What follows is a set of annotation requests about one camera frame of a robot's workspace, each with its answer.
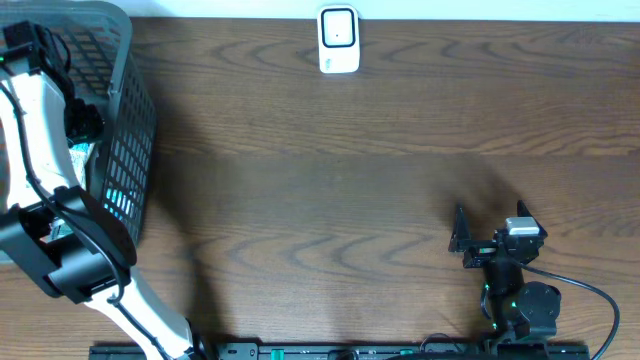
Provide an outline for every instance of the white button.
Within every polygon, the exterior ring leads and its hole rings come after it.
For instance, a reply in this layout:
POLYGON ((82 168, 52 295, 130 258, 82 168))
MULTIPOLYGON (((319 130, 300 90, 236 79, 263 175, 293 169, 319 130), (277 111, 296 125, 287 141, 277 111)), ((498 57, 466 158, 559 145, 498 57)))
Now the white button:
POLYGON ((322 19, 326 46, 353 45, 353 13, 351 11, 326 10, 322 19))

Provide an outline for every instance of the black square outline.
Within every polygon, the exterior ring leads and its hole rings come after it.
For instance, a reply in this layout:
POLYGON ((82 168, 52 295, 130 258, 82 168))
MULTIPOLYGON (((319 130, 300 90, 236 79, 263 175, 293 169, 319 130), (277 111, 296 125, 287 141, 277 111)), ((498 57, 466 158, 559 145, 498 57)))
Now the black square outline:
POLYGON ((353 11, 349 8, 336 8, 336 9, 325 9, 320 13, 320 25, 322 26, 321 32, 322 32, 322 45, 324 45, 324 47, 326 48, 340 48, 340 47, 352 47, 353 44, 356 43, 356 19, 355 19, 355 15, 353 14, 353 11), (349 13, 351 13, 351 34, 352 39, 351 39, 351 44, 346 44, 346 45, 327 45, 327 42, 324 39, 324 13, 329 12, 329 11, 348 11, 349 13))

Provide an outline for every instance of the brown wood grain surface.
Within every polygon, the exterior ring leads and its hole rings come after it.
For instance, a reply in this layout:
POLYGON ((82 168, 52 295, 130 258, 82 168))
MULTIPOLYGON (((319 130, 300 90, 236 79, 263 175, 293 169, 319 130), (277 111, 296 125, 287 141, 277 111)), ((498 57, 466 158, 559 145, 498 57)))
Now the brown wood grain surface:
MULTIPOLYGON (((640 353, 640 25, 362 21, 357 73, 323 75, 314 21, 135 19, 158 111, 139 267, 211 338, 418 341, 489 330, 479 270, 447 252, 462 202, 488 238, 524 199, 533 265, 620 304, 640 353)), ((541 278, 525 274, 527 280, 541 278)), ((592 353, 606 301, 562 294, 592 353)), ((0 358, 127 342, 0 268, 0 358)))

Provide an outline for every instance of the gray plastic basket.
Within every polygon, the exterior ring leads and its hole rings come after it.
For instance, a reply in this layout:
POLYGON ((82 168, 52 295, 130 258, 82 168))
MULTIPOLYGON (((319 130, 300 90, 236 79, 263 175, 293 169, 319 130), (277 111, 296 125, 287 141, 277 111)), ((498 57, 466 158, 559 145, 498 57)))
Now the gray plastic basket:
POLYGON ((87 190, 125 224, 137 245, 156 115, 129 51, 129 17, 104 2, 0 3, 0 26, 23 20, 48 27, 69 46, 77 96, 95 104, 106 121, 87 163, 87 190))

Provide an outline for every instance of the white wall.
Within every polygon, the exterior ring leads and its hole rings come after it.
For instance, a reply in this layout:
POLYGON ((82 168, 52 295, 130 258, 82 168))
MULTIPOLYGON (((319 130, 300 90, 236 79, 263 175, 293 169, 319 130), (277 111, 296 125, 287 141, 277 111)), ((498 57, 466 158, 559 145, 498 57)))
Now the white wall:
POLYGON ((130 16, 314 18, 349 3, 363 19, 640 21, 640 0, 108 0, 130 16))

